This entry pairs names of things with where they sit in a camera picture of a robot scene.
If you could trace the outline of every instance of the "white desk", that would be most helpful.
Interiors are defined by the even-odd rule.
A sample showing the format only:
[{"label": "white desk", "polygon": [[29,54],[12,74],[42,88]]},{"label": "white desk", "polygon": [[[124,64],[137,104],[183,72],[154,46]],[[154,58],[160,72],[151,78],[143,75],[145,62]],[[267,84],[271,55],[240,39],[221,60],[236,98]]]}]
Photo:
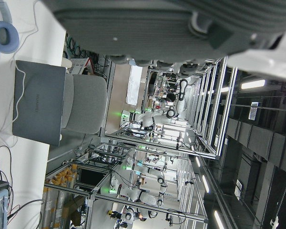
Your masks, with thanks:
[{"label": "white desk", "polygon": [[[35,28],[33,0],[6,0],[19,32],[20,44]],[[23,47],[15,55],[16,60],[33,61],[61,65],[65,30],[58,24],[41,2],[37,2],[36,21],[39,31],[28,37]],[[0,130],[11,124],[12,101],[14,94],[15,64],[13,54],[0,55]],[[11,125],[5,129],[11,133]],[[42,198],[43,182],[47,165],[49,145],[18,138],[11,149],[14,206]],[[5,148],[0,149],[0,168],[10,181],[10,156]],[[9,229],[36,228],[41,203],[32,203],[23,208],[8,225]]]}]

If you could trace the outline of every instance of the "laptop lid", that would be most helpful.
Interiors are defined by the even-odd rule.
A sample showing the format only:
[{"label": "laptop lid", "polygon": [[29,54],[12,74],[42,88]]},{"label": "laptop lid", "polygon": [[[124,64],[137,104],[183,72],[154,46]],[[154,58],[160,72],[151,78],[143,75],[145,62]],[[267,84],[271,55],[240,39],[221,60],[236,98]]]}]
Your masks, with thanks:
[{"label": "laptop lid", "polygon": [[[16,64],[26,76],[13,134],[59,146],[66,69],[27,61],[16,61]],[[17,116],[16,103],[22,94],[23,77],[24,74],[16,69],[13,119]]]}]

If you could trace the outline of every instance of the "workstation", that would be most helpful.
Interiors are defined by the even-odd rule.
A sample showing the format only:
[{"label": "workstation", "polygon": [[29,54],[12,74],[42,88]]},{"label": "workstation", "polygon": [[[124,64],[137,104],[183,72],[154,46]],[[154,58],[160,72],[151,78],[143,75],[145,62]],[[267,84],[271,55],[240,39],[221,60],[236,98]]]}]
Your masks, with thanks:
[{"label": "workstation", "polygon": [[286,1],[0,0],[6,228],[286,229]]}]

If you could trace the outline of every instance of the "headphones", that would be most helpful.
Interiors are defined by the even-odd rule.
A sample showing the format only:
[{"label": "headphones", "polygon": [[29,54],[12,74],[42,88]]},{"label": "headphones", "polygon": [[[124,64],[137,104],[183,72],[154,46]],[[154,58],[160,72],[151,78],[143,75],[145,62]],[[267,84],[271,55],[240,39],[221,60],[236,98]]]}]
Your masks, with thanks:
[{"label": "headphones", "polygon": [[[0,2],[0,11],[4,19],[10,15],[10,10],[5,2]],[[19,46],[19,36],[16,28],[7,21],[0,21],[0,53],[12,53]]]}]

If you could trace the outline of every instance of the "gray office chair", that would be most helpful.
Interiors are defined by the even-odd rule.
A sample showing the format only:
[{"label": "gray office chair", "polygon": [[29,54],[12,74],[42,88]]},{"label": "gray office chair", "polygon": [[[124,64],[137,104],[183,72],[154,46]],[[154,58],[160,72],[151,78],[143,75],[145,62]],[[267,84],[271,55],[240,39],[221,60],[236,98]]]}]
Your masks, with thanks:
[{"label": "gray office chair", "polygon": [[116,63],[217,59],[275,48],[286,31],[286,0],[42,1],[82,48]]},{"label": "gray office chair", "polygon": [[63,96],[61,127],[85,134],[97,133],[106,108],[104,78],[66,74]]}]

